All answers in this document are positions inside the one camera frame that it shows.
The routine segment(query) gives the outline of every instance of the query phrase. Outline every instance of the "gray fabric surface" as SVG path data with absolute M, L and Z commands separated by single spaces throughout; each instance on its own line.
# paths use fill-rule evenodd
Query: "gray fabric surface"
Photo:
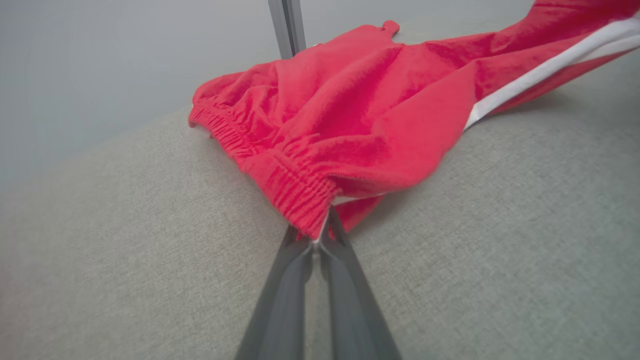
M 639 94 L 637 51 L 484 120 L 354 230 L 405 359 L 637 359 Z M 187 114 L 0 199 L 1 359 L 233 356 L 285 221 Z

